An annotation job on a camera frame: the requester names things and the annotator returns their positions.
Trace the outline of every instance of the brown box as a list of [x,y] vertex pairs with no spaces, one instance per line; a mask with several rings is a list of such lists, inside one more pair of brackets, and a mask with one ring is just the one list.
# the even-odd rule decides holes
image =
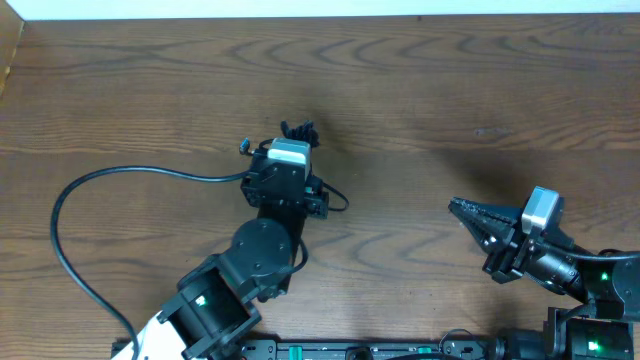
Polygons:
[[0,0],[0,96],[11,71],[11,61],[16,54],[24,21],[5,0]]

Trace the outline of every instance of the wooden table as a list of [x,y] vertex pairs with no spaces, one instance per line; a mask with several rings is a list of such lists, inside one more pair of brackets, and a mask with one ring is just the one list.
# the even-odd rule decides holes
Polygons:
[[[317,175],[351,200],[309,220],[311,261],[257,330],[286,338],[433,339],[542,328],[573,307],[498,285],[452,196],[566,197],[592,251],[639,248],[640,16],[36,22],[0,103],[0,358],[106,359],[126,333],[54,257],[49,216],[92,170],[244,170],[240,141],[315,121]],[[97,179],[60,235],[137,329],[176,282],[256,215],[238,183]]]

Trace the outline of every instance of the white backdrop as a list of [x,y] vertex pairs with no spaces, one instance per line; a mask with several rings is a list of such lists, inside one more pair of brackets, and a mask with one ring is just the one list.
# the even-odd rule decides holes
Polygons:
[[640,12],[640,0],[8,0],[8,2],[25,20]]

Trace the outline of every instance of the green component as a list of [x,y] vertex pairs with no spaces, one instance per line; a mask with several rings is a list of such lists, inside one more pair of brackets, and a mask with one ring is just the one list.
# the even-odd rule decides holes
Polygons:
[[289,360],[302,360],[302,346],[289,346]]

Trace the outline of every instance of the green light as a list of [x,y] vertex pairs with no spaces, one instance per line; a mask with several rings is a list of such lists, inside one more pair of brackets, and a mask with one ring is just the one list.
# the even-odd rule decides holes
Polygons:
[[198,304],[198,306],[205,306],[207,305],[207,299],[205,299],[204,296],[200,295],[198,296],[198,298],[196,298],[196,304]]

